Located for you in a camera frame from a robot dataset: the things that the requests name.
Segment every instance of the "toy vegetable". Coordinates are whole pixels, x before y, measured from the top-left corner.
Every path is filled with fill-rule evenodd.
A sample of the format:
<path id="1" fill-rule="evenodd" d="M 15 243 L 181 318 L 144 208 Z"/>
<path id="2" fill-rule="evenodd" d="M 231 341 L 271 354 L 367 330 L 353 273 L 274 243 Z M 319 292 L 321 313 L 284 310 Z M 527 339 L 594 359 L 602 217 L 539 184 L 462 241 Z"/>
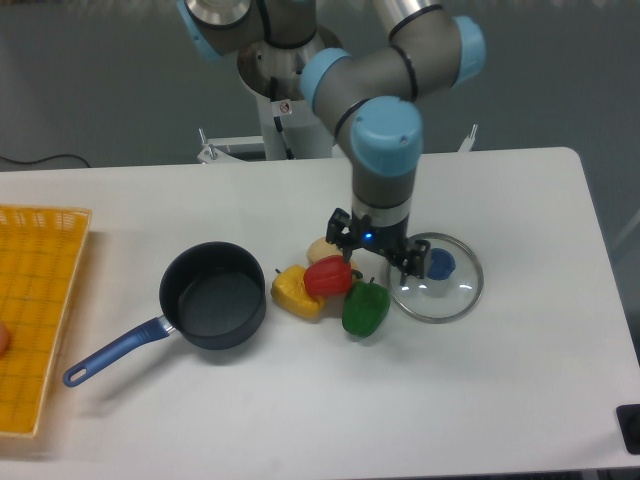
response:
<path id="1" fill-rule="evenodd" d="M 333 255 L 318 260 L 304 273 L 304 287 L 312 296 L 340 295 L 347 293 L 353 283 L 352 275 L 362 278 L 362 274 L 344 263 L 341 255 Z"/>
<path id="2" fill-rule="evenodd" d="M 271 285 L 271 296 L 285 310 L 308 320 L 318 316 L 327 299 L 312 297 L 305 289 L 304 273 L 301 265 L 293 265 L 278 276 Z"/>
<path id="3" fill-rule="evenodd" d="M 358 337 L 368 337 L 375 332 L 389 311 L 389 292 L 373 280 L 354 283 L 344 301 L 342 326 Z"/>

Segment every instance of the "black cable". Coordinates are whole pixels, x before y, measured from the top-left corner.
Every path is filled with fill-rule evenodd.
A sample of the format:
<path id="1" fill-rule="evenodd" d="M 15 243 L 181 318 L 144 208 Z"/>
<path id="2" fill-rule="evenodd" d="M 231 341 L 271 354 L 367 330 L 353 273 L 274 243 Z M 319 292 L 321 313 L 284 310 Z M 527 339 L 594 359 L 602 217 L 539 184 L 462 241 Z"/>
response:
<path id="1" fill-rule="evenodd" d="M 89 164 L 89 162 L 87 162 L 80 155 L 74 155 L 73 153 L 59 153 L 58 155 L 51 155 L 50 157 L 40 158 L 38 160 L 33 160 L 31 162 L 21 162 L 19 160 L 11 160 L 10 158 L 3 157 L 2 155 L 0 155 L 0 160 L 3 160 L 7 163 L 13 163 L 14 165 L 25 165 L 25 166 L 37 165 L 38 163 L 48 162 L 49 160 L 54 160 L 56 158 L 75 158 L 76 160 L 80 160 L 82 163 L 84 163 L 87 168 L 91 168 L 91 165 Z"/>

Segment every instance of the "red bell pepper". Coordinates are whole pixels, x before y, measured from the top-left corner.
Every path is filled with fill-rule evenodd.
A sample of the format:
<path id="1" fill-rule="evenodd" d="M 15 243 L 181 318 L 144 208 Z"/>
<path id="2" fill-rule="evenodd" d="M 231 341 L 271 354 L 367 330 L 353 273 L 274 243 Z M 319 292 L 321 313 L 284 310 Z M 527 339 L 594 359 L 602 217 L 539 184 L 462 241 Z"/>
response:
<path id="1" fill-rule="evenodd" d="M 340 255 L 318 260 L 304 273 L 304 287 L 309 295 L 330 296 L 347 293 L 353 284 L 352 275 L 362 278 L 362 274 L 351 269 Z"/>

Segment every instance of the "yellow tray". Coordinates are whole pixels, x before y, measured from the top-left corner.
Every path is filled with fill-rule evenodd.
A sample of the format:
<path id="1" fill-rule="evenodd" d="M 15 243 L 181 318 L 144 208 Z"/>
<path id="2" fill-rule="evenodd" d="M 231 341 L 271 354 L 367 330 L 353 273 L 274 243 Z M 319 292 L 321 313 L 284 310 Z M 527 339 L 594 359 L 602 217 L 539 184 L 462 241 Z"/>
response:
<path id="1" fill-rule="evenodd" d="M 91 210 L 0 205 L 0 435 L 33 437 Z"/>

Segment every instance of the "hanging hole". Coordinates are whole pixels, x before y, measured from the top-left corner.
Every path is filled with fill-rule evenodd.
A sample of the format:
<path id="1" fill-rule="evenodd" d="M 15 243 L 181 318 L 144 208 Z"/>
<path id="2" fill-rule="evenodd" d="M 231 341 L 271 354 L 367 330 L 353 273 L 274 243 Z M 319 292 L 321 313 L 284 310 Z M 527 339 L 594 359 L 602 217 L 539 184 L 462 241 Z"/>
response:
<path id="1" fill-rule="evenodd" d="M 77 371 L 76 373 L 74 373 L 73 375 L 71 375 L 70 380 L 72 382 L 75 382 L 76 380 L 80 380 L 82 377 L 84 377 L 87 374 L 87 369 L 83 368 L 82 370 Z"/>

